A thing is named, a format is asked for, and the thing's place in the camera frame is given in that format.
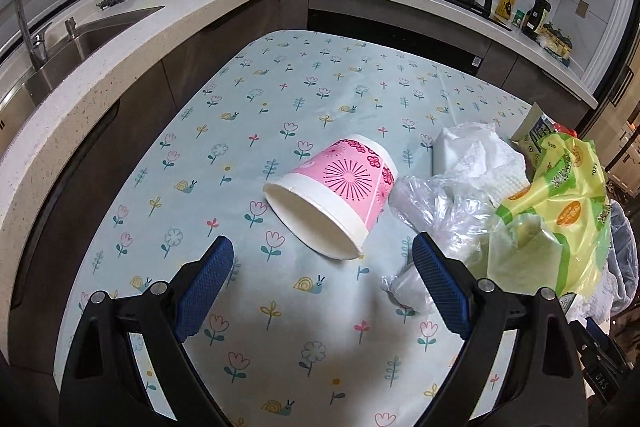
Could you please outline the yellow green snack bag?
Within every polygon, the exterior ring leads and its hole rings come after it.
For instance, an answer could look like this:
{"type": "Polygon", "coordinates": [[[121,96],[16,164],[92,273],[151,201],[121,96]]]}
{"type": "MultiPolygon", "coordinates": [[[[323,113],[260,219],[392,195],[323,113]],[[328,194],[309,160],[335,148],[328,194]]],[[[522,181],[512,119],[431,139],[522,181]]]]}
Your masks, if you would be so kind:
{"type": "Polygon", "coordinates": [[[540,142],[532,183],[500,202],[465,261],[474,277],[503,291],[588,298],[610,248],[611,204],[605,173],[590,141],[555,132],[540,142]]]}

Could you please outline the clear plastic bag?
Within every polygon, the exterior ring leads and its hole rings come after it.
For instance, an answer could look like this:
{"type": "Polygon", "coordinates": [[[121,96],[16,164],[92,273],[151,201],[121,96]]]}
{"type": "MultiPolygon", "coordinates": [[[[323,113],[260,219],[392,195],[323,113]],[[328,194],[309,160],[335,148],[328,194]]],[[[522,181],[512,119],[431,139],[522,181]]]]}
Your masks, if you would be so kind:
{"type": "MultiPolygon", "coordinates": [[[[463,262],[474,277],[486,277],[489,232],[497,218],[485,191],[452,176],[404,176],[390,193],[390,209],[414,233],[431,236],[446,257],[463,262]]],[[[401,308],[430,314],[435,303],[416,269],[412,242],[407,265],[394,277],[383,277],[382,288],[401,308]]]]}

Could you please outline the beige cracker bag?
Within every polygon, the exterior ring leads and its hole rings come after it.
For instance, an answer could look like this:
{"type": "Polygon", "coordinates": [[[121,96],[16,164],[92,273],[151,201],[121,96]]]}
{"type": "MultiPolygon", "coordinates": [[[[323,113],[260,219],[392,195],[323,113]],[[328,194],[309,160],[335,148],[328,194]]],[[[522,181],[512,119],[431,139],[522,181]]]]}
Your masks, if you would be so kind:
{"type": "Polygon", "coordinates": [[[541,158],[541,141],[555,132],[555,122],[535,103],[528,111],[511,141],[525,156],[530,167],[536,167],[541,158]]]}

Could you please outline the white paper towel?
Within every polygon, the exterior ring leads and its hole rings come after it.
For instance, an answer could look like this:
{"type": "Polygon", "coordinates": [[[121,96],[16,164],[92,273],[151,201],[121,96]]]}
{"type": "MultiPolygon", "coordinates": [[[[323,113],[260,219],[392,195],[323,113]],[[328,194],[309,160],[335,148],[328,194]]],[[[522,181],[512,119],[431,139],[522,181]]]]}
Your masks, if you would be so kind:
{"type": "Polygon", "coordinates": [[[432,164],[434,176],[469,184],[495,206],[529,186],[525,157],[498,135],[495,124],[465,122],[442,129],[433,142],[432,164]]]}

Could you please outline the pink paper cup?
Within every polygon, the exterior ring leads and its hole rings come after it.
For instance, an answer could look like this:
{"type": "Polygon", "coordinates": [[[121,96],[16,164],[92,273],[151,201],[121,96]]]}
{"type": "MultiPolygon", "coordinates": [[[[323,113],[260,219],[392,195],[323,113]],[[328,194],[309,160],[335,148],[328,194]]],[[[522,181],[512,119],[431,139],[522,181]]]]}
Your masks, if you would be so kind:
{"type": "Polygon", "coordinates": [[[398,178],[390,153],[360,134],[347,135],[264,185],[271,209],[317,254],[352,260],[363,251],[398,178]]]}

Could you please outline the trash bin with liner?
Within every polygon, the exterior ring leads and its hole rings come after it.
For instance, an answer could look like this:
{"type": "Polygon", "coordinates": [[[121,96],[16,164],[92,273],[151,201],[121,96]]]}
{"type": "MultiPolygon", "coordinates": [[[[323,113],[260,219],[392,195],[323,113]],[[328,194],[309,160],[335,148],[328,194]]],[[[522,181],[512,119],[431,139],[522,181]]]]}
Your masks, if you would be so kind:
{"type": "Polygon", "coordinates": [[[636,238],[623,207],[611,200],[611,247],[608,271],[615,277],[612,313],[630,306],[639,286],[639,258],[636,238]]]}

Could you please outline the steel kitchen sink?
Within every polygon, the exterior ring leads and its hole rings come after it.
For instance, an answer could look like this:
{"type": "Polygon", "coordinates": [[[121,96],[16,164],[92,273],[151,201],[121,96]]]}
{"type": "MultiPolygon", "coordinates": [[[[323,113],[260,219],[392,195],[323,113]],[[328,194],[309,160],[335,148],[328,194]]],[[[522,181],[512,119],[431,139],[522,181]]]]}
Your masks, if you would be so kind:
{"type": "Polygon", "coordinates": [[[145,17],[161,10],[161,6],[120,13],[82,24],[78,36],[63,39],[53,47],[52,55],[37,72],[26,74],[1,100],[6,109],[14,100],[24,98],[27,105],[37,107],[82,62],[95,54],[123,31],[139,23],[145,17]]]}

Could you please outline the floral patterned tablecloth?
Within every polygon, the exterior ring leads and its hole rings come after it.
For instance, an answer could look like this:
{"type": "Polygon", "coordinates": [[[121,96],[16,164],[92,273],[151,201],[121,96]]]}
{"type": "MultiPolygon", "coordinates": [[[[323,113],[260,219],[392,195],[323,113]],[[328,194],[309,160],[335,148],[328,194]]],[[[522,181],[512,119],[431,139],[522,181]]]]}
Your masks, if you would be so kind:
{"type": "Polygon", "coordinates": [[[347,135],[428,176],[439,131],[488,122],[511,135],[526,102],[437,62],[361,40],[280,30],[248,44],[160,132],[107,209],[82,260],[56,346],[65,365],[89,297],[142,293],[234,247],[226,285],[186,340],[237,426],[411,426],[461,348],[436,312],[402,309],[385,277],[412,231],[383,212],[355,260],[309,249],[262,195],[347,135]]]}

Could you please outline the blue jar set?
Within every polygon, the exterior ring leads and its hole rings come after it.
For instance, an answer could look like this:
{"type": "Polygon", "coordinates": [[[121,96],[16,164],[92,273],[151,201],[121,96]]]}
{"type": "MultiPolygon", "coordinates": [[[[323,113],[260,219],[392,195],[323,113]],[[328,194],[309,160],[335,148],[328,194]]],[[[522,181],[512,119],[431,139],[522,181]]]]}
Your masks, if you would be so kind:
{"type": "Polygon", "coordinates": [[[550,23],[544,23],[537,37],[538,44],[558,62],[565,67],[570,66],[570,54],[573,51],[573,43],[569,36],[566,36],[550,23]]]}

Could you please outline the chrome sink faucet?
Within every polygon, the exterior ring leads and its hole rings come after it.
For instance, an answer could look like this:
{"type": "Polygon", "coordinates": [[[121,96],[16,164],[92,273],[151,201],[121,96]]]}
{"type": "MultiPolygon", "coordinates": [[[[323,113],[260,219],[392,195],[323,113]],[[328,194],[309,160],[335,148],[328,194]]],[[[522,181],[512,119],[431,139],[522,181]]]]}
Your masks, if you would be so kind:
{"type": "Polygon", "coordinates": [[[23,41],[25,43],[29,61],[35,70],[42,69],[49,61],[49,53],[46,45],[46,32],[50,23],[42,26],[32,34],[28,27],[28,21],[24,11],[22,0],[12,0],[17,18],[18,28],[20,28],[23,41]]]}

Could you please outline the dark soy sauce bottle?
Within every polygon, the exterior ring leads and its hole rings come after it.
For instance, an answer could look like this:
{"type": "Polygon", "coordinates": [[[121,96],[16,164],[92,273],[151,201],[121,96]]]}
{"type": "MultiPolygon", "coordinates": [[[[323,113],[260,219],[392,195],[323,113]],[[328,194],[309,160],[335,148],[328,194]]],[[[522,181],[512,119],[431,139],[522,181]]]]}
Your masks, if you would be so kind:
{"type": "Polygon", "coordinates": [[[536,40],[544,20],[551,11],[550,0],[535,0],[523,18],[521,31],[527,38],[536,40]]]}

